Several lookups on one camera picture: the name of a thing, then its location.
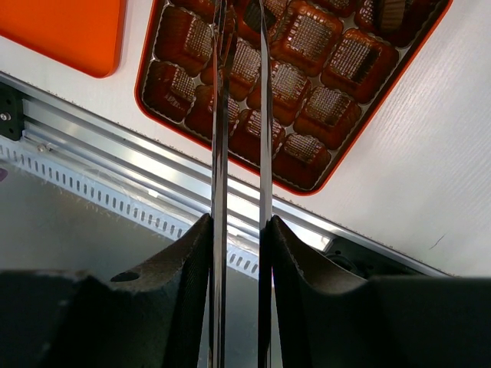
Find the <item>orange box lid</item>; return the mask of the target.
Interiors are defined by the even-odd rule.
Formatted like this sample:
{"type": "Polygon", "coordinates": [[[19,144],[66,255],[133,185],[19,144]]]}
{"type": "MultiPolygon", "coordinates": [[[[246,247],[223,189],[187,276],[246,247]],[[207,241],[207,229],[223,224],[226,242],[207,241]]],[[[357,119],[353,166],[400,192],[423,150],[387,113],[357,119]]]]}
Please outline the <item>orange box lid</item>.
{"type": "Polygon", "coordinates": [[[125,1],[2,1],[1,36],[96,78],[120,63],[125,1]]]}

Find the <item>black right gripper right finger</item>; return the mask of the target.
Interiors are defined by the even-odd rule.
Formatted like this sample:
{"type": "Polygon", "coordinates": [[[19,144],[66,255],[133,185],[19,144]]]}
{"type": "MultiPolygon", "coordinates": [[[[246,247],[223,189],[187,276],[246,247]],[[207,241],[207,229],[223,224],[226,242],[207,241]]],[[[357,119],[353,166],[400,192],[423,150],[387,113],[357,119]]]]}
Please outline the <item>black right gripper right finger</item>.
{"type": "Polygon", "coordinates": [[[269,224],[286,367],[488,367],[487,278],[362,278],[269,224]]]}

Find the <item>silver metal tongs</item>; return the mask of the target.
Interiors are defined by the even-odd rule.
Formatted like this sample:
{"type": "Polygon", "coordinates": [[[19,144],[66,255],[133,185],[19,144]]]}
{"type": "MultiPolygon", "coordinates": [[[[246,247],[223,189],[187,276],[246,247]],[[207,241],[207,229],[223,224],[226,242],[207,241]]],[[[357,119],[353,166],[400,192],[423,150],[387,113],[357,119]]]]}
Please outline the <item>silver metal tongs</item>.
{"type": "Polygon", "coordinates": [[[225,365],[226,341],[226,251],[229,195],[252,203],[259,210],[259,309],[258,363],[269,367],[272,361],[272,256],[269,249],[269,222],[272,218],[272,68],[265,6],[259,5],[260,29],[260,186],[252,187],[229,179],[228,126],[229,75],[236,55],[236,13],[226,1],[215,3],[213,37],[213,144],[211,216],[213,218],[213,258],[209,274],[209,362],[210,367],[225,365]]]}

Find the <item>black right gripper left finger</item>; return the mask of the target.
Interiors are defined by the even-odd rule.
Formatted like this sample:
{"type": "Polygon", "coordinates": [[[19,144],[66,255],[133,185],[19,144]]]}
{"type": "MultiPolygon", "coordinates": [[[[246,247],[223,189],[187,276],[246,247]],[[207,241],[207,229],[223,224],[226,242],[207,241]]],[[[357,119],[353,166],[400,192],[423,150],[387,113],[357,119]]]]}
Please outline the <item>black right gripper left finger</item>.
{"type": "Polygon", "coordinates": [[[3,367],[195,367],[212,219],[108,282],[82,272],[1,273],[3,367]]]}

